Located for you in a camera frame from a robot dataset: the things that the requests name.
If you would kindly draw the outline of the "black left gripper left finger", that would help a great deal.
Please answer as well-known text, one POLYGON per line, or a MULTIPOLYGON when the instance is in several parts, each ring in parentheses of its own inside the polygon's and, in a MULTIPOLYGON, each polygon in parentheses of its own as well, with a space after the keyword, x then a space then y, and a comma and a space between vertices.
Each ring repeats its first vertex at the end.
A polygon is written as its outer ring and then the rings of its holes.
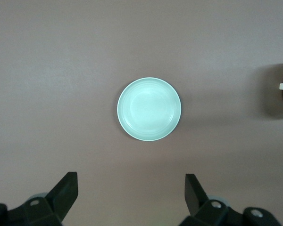
POLYGON ((44 197, 8 210, 0 203, 0 226, 61 226, 78 197, 77 172, 68 172, 44 197))

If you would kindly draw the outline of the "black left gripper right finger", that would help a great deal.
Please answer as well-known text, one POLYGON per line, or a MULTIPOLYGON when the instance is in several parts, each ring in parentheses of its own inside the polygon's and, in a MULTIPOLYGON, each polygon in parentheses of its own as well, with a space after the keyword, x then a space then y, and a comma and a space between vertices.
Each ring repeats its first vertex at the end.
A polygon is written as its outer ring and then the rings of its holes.
POLYGON ((181 226, 278 226, 280 222, 269 211, 247 207, 238 213, 223 201, 210 199, 194 174, 185 175, 184 197, 190 215, 181 226))

